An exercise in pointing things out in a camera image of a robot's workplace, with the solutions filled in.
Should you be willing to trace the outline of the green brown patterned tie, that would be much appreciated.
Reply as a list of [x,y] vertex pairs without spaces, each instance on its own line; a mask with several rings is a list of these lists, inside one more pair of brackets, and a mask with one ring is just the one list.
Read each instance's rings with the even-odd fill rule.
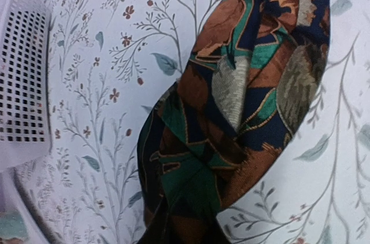
[[267,172],[327,63],[330,0],[222,0],[139,134],[141,243],[226,243],[219,212]]

